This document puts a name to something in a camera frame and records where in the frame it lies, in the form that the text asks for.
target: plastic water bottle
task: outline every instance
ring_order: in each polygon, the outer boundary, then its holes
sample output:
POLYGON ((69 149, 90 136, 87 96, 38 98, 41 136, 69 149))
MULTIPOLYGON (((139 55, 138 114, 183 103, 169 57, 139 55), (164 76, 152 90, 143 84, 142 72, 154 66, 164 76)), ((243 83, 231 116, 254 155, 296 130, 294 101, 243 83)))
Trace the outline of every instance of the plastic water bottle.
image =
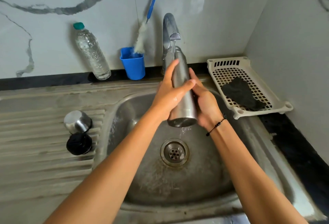
POLYGON ((76 29, 75 42, 83 55, 87 58, 90 68, 98 80, 105 80, 111 76, 111 70, 106 62, 104 54, 99 48, 95 36, 84 28, 84 24, 79 22, 73 24, 76 29))

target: black granite edge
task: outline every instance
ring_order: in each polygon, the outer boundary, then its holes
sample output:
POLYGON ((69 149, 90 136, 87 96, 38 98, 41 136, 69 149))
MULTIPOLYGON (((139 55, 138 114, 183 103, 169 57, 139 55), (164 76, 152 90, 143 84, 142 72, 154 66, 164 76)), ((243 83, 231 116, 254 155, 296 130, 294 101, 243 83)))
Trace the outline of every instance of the black granite edge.
MULTIPOLYGON (((329 166, 286 115, 259 116, 273 141, 294 169, 315 204, 329 216, 329 166)), ((312 223, 329 223, 315 221, 312 223)))
MULTIPOLYGON (((208 74, 207 63, 188 64, 188 67, 191 67, 197 75, 208 74)), ((146 67, 145 77, 143 77, 143 79, 162 77, 161 71, 162 66, 146 67)), ((92 72, 4 78, 0 79, 0 91, 40 88, 48 86, 104 83, 123 80, 129 80, 124 69, 112 70, 111 76, 106 80, 98 80, 92 72)))

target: drain strainer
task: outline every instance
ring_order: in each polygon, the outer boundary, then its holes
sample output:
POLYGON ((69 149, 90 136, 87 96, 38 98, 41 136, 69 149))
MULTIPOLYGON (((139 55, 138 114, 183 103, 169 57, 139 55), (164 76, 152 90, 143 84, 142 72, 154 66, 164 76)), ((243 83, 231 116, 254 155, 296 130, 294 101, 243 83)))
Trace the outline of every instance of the drain strainer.
POLYGON ((162 144, 160 155, 168 166, 179 167, 187 161, 189 151, 186 143, 181 139, 171 138, 162 144))

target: black lid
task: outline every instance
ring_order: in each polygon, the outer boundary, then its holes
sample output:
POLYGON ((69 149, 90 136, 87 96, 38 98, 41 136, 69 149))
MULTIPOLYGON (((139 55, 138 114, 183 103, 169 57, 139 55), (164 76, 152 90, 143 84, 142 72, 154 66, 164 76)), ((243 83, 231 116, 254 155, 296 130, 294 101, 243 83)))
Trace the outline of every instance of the black lid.
POLYGON ((75 133, 70 136, 66 148, 73 155, 83 155, 92 148, 92 138, 86 133, 75 133))

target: dish rack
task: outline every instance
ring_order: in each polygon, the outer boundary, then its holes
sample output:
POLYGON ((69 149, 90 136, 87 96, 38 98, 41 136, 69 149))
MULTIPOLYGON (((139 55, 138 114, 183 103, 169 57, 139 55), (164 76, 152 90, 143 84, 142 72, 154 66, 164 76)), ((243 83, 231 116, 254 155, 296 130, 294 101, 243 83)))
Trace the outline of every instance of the dish rack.
POLYGON ((290 102, 281 101, 257 75, 251 68, 251 62, 247 57, 208 59, 207 63, 209 73, 224 99, 226 106, 234 111, 234 119, 274 112, 284 114, 287 111, 293 110, 294 107, 290 102), (241 77, 249 84, 254 98, 266 104, 263 109, 251 111, 224 95, 221 87, 231 82, 235 77, 241 77))

